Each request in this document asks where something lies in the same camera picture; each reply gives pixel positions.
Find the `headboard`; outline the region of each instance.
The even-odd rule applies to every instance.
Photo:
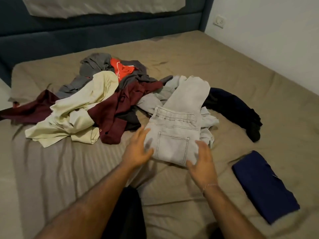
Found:
[[[153,37],[204,31],[213,0],[186,0],[177,12],[83,15],[69,19],[29,15],[22,0],[0,0],[0,77],[11,86],[21,62]]]

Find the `mattress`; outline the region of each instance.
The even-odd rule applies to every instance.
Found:
[[[317,238],[319,229],[319,97],[200,31],[117,44],[104,48],[18,64],[12,73],[11,98],[21,104],[44,89],[56,92],[78,74],[80,60],[108,52],[139,60],[156,79],[168,75],[199,76],[211,87],[241,98],[261,117],[261,139],[210,110],[220,123],[212,154],[222,190],[269,238]],[[137,111],[142,124],[148,118]],[[131,132],[118,145],[72,142],[70,138],[42,148],[26,139],[27,125],[13,124],[12,154],[23,233],[34,237],[48,221],[96,184],[121,160]],[[234,176],[231,166],[242,155],[258,151],[271,165],[301,209],[273,225],[259,215]],[[148,238],[208,238],[216,220],[186,169],[150,160],[129,183],[138,189]]]

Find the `wall socket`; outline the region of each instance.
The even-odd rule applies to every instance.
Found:
[[[217,15],[214,19],[213,24],[220,28],[224,28],[225,21],[226,19],[224,17],[222,17],[221,15]]]

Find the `orange t-shirt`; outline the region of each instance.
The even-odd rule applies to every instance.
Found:
[[[119,81],[137,69],[134,66],[123,65],[120,60],[114,58],[111,58],[111,65],[113,66],[114,73],[118,77]]]

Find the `jeans waistband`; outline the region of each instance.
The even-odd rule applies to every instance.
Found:
[[[194,114],[185,113],[185,112],[176,112],[172,110],[168,110],[162,107],[157,106],[155,108],[156,116],[162,117],[168,120],[182,120],[184,122],[196,123],[196,117]]]

